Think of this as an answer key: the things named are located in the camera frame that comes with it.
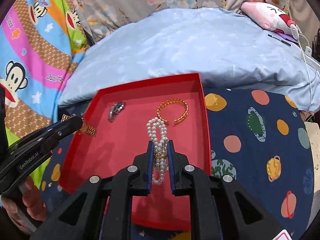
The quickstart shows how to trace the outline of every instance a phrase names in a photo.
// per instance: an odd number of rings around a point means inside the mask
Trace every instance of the human hand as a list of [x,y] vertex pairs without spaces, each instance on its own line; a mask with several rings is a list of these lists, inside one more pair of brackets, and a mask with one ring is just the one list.
[[[28,214],[35,220],[44,221],[47,218],[47,209],[44,207],[44,203],[40,197],[38,188],[34,185],[32,178],[29,176],[25,180],[25,186],[27,190],[22,196],[22,201],[27,207]],[[23,220],[18,216],[18,207],[11,199],[1,196],[2,206],[6,209],[9,217],[17,226],[26,228]]]

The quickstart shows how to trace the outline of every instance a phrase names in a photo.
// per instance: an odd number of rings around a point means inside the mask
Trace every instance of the light blue bedding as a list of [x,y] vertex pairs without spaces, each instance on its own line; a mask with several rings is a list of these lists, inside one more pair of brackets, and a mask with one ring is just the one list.
[[[284,94],[298,109],[307,111],[310,86],[301,51],[268,33],[248,17],[221,8],[156,12],[117,29],[88,49],[59,105],[90,99],[106,87],[199,72],[204,86]],[[310,110],[315,112],[320,105],[320,76],[309,65],[308,70]]]

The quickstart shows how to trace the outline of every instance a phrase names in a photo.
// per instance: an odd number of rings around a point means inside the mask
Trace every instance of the plush toy face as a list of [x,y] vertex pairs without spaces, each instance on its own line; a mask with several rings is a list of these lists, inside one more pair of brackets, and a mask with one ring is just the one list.
[[241,10],[260,27],[269,31],[292,35],[290,25],[293,24],[296,26],[289,15],[272,4],[245,2],[241,5]]

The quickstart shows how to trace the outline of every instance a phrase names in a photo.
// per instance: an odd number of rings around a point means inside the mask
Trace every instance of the red tray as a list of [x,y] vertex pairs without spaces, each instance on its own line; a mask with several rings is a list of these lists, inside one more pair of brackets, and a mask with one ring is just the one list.
[[[134,157],[147,150],[147,122],[156,116],[158,106],[171,98],[185,100],[189,114],[183,122],[174,125],[173,120],[185,111],[183,105],[171,104],[162,110],[162,117],[171,122],[167,125],[168,138],[173,140],[177,152],[187,155],[191,164],[211,174],[204,93],[199,74],[192,73],[100,90],[84,114],[88,123],[97,128],[97,135],[74,136],[59,185],[72,193],[92,175],[110,177],[132,165]],[[117,101],[125,101],[125,108],[114,122],[109,122],[108,111]],[[132,223],[188,231],[191,227],[189,207],[189,197],[172,195],[169,173],[166,173],[164,182],[153,185],[148,197],[133,197]]]

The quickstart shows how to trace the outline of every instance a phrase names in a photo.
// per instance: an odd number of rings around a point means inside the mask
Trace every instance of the silver bolt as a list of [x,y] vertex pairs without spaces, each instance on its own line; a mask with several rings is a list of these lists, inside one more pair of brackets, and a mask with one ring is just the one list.
[[127,169],[129,172],[136,172],[138,170],[137,166],[131,165]]
[[98,176],[92,176],[92,177],[89,179],[89,181],[90,181],[91,183],[97,183],[99,180],[100,180],[100,179],[99,179]]
[[186,166],[184,167],[184,169],[185,169],[186,171],[189,171],[189,172],[195,170],[194,166],[192,166],[192,165],[186,165]]
[[225,181],[225,182],[231,182],[233,180],[232,176],[230,175],[224,175],[222,177],[222,179]]

